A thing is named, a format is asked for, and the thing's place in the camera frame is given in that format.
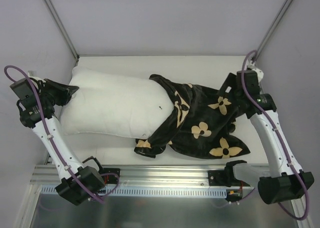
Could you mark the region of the white pillow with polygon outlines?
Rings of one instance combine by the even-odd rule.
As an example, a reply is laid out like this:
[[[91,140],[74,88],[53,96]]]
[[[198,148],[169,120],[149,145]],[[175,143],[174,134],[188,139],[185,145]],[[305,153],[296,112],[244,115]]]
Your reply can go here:
[[[98,133],[147,139],[174,109],[165,89],[149,79],[77,66],[69,84],[79,89],[60,117],[67,135]]]

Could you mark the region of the black floral plush pillowcase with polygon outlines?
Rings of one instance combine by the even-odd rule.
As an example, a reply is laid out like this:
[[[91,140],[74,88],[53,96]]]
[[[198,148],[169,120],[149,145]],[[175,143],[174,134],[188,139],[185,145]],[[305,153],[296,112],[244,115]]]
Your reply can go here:
[[[234,98],[213,88],[179,84],[161,75],[150,80],[161,85],[173,110],[148,138],[136,139],[134,152],[148,158],[162,154],[167,146],[199,159],[224,159],[250,154],[248,146],[232,135],[241,115]]]

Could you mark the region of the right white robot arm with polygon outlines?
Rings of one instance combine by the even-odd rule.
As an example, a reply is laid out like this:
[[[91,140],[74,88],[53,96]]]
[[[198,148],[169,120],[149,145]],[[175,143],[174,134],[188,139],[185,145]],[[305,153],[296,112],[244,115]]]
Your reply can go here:
[[[293,155],[282,132],[276,105],[269,94],[261,94],[258,75],[253,70],[228,74],[219,94],[230,88],[241,113],[255,128],[269,166],[263,174],[243,160],[228,162],[224,180],[229,185],[243,181],[258,190],[266,204],[280,203],[308,196],[315,179],[305,172]]]

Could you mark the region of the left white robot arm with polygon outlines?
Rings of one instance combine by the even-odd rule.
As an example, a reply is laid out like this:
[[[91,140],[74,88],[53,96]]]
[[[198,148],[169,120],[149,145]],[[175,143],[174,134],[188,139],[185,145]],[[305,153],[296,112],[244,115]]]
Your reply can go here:
[[[60,179],[56,191],[60,197],[74,205],[88,198],[103,202],[98,191],[105,185],[104,170],[98,166],[85,166],[65,140],[54,106],[64,106],[78,86],[69,86],[49,79],[23,78],[11,84],[17,95],[17,107],[23,126],[30,128],[42,141],[52,158]]]

